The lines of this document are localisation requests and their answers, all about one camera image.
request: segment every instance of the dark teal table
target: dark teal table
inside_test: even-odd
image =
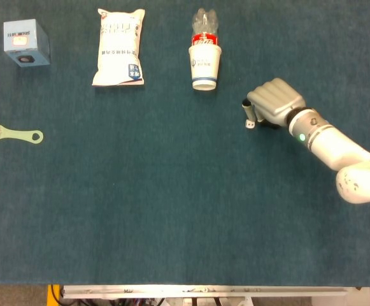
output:
[[[196,92],[198,7],[220,19],[215,92]],[[146,10],[143,87],[93,88],[100,17]],[[3,22],[36,18],[52,64],[21,69]],[[370,286],[370,205],[286,131],[244,127],[280,77],[370,150],[370,1],[0,0],[0,282]]]

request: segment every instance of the paper cup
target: paper cup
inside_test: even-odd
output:
[[[200,44],[189,48],[194,89],[211,91],[216,88],[220,54],[222,54],[222,49],[218,45]]]

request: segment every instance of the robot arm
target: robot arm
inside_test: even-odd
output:
[[[353,204],[370,202],[370,153],[306,107],[302,96],[283,80],[275,78],[249,92],[243,108],[246,127],[267,121],[288,128],[330,169],[338,171],[336,187],[343,199]]]

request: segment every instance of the snack bag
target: snack bag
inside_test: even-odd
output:
[[[101,15],[98,71],[92,85],[143,85],[138,54],[145,10],[122,13],[98,9],[98,12]]]

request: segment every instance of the small box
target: small box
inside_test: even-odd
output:
[[[4,22],[4,51],[20,67],[50,64],[49,38],[36,19]]]

